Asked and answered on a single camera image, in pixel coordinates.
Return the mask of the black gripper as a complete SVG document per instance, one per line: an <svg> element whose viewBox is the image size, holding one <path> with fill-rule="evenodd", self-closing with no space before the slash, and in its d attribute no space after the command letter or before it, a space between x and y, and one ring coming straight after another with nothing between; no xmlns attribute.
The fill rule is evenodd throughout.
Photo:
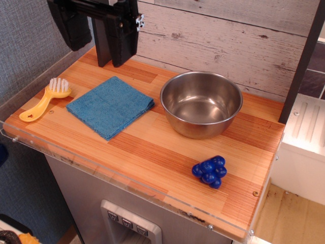
<svg viewBox="0 0 325 244"><path fill-rule="evenodd" d="M107 39L114 67L122 66L137 53L138 31L145 26L137 1L47 1L65 43L78 51L92 40L87 17L107 16Z"/></svg>

